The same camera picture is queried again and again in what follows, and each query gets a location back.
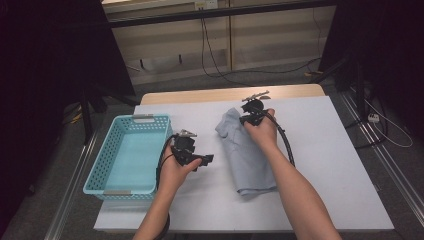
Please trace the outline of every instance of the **white table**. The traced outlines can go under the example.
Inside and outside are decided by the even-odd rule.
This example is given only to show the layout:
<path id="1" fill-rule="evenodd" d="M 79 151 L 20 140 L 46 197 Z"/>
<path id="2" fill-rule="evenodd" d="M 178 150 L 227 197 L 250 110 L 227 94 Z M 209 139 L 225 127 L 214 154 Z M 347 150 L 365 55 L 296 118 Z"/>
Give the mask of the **white table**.
<path id="1" fill-rule="evenodd" d="M 389 230 L 393 225 L 328 97 L 264 101 L 286 129 L 297 169 L 316 188 L 338 230 Z M 291 231 L 276 192 L 242 197 L 235 191 L 221 140 L 214 131 L 222 114 L 241 101 L 143 105 L 136 113 L 168 113 L 174 131 L 198 134 L 196 153 L 214 161 L 191 173 L 171 206 L 174 232 Z M 285 151 L 279 139 L 280 148 Z M 105 201 L 94 228 L 135 231 L 148 203 Z"/>

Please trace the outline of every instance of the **human arm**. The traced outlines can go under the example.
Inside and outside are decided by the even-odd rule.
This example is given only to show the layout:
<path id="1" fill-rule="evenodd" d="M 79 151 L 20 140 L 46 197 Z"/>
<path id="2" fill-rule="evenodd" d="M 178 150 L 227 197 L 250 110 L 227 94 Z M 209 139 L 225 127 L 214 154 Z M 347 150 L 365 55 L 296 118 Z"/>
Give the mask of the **human arm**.
<path id="1" fill-rule="evenodd" d="M 201 163 L 200 159 L 196 159 L 188 165 L 181 166 L 175 157 L 172 156 L 169 145 L 165 149 L 164 159 L 166 161 L 162 166 L 159 187 L 155 198 L 133 240 L 154 239 L 161 233 L 178 188 L 184 183 L 187 175 Z"/>
<path id="2" fill-rule="evenodd" d="M 269 109 L 268 113 L 274 116 L 275 111 Z M 278 148 L 271 120 L 265 117 L 259 126 L 248 122 L 244 126 L 271 165 L 281 202 L 298 239 L 341 239 L 318 193 Z"/>

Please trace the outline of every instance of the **folded towel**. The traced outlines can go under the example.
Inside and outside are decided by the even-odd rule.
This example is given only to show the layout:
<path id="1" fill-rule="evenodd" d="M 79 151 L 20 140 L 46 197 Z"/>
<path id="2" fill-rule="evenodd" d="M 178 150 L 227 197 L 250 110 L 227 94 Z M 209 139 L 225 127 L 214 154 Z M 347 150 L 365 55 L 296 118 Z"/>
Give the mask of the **folded towel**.
<path id="1" fill-rule="evenodd" d="M 275 191 L 277 185 L 262 150 L 240 124 L 240 113 L 232 108 L 215 130 L 222 138 L 237 192 L 241 195 Z"/>

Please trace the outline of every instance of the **table surface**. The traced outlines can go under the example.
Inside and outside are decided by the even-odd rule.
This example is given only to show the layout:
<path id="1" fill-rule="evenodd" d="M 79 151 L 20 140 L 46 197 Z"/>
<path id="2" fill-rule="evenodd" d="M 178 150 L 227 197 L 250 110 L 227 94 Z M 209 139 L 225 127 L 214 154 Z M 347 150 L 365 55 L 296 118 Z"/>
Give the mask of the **table surface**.
<path id="1" fill-rule="evenodd" d="M 189 174 L 180 188 L 170 210 L 170 231 L 292 230 L 277 192 L 254 197 L 236 193 L 221 140 L 213 129 L 205 127 L 214 126 L 228 106 L 241 106 L 241 99 L 266 90 L 270 91 L 268 96 L 272 100 L 267 100 L 265 105 L 278 109 L 276 114 L 281 116 L 277 115 L 277 119 L 285 121 L 282 126 L 292 145 L 296 167 L 323 198 L 336 228 L 392 229 L 387 212 L 322 88 L 319 85 L 290 85 L 150 93 L 143 97 L 136 113 L 166 111 L 171 116 L 173 128 L 188 125 L 188 130 L 193 128 L 199 135 L 196 139 L 198 154 L 215 154 L 212 164 Z M 194 110 L 198 116 L 187 118 L 187 110 Z M 279 146 L 284 152 L 284 143 L 280 140 Z M 148 203 L 140 201 L 104 201 L 94 229 L 134 232 L 148 207 Z"/>

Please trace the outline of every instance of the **blue plastic basket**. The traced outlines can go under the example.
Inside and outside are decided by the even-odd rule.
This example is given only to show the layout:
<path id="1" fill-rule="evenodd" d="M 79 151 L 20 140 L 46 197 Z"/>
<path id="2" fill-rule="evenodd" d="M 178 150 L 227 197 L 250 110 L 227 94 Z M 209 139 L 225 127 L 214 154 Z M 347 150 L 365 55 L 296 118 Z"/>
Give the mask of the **blue plastic basket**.
<path id="1" fill-rule="evenodd" d="M 101 200 L 153 199 L 156 167 L 171 135 L 166 114 L 116 117 L 85 182 L 84 193 Z"/>

